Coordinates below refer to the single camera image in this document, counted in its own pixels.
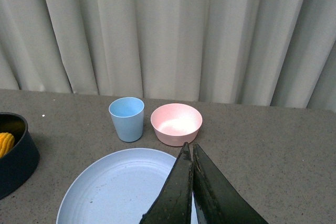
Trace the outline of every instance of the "white plate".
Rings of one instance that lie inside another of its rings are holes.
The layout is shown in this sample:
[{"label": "white plate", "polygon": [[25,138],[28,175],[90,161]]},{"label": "white plate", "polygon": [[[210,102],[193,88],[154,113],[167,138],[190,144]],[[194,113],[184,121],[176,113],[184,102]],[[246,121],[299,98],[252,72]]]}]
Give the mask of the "white plate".
[{"label": "white plate", "polygon": [[[176,158],[158,150],[134,148],[107,155],[72,183],[56,224],[138,224],[159,195]],[[192,224],[197,224],[193,203]]]}]

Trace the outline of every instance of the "curtain fold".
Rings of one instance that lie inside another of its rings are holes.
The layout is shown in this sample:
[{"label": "curtain fold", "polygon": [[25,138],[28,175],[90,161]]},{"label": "curtain fold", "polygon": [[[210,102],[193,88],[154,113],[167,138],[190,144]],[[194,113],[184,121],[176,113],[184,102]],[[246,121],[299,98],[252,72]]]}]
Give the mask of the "curtain fold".
[{"label": "curtain fold", "polygon": [[0,0],[0,89],[336,111],[336,0]]}]

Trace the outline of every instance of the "corn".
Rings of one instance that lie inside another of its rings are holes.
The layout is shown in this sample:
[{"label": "corn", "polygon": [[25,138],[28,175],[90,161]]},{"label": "corn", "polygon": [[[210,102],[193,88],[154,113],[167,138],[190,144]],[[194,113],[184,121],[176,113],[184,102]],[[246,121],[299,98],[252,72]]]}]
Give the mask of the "corn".
[{"label": "corn", "polygon": [[0,158],[5,156],[14,146],[14,136],[8,132],[0,133]]}]

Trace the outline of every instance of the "gray countertop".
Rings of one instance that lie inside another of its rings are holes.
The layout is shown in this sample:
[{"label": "gray countertop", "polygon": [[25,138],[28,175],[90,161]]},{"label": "gray countertop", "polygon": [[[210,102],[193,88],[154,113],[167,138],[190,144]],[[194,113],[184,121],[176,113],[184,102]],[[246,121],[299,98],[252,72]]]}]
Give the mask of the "gray countertop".
[{"label": "gray countertop", "polygon": [[[0,200],[0,223],[55,223],[76,177],[115,151],[162,144],[143,99],[144,133],[118,139],[108,112],[116,97],[0,90],[0,111],[22,115],[40,152],[31,178]],[[336,115],[331,111],[182,102],[200,111],[195,139],[240,195],[271,223],[336,223]]]}]

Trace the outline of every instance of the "blue cup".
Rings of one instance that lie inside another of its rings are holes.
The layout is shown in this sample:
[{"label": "blue cup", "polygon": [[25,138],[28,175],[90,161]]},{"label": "blue cup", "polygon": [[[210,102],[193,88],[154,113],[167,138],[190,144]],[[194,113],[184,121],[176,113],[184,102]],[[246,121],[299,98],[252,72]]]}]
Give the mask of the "blue cup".
[{"label": "blue cup", "polygon": [[115,100],[109,106],[109,112],[118,137],[124,142],[134,142],[142,136],[143,101],[135,97]]}]

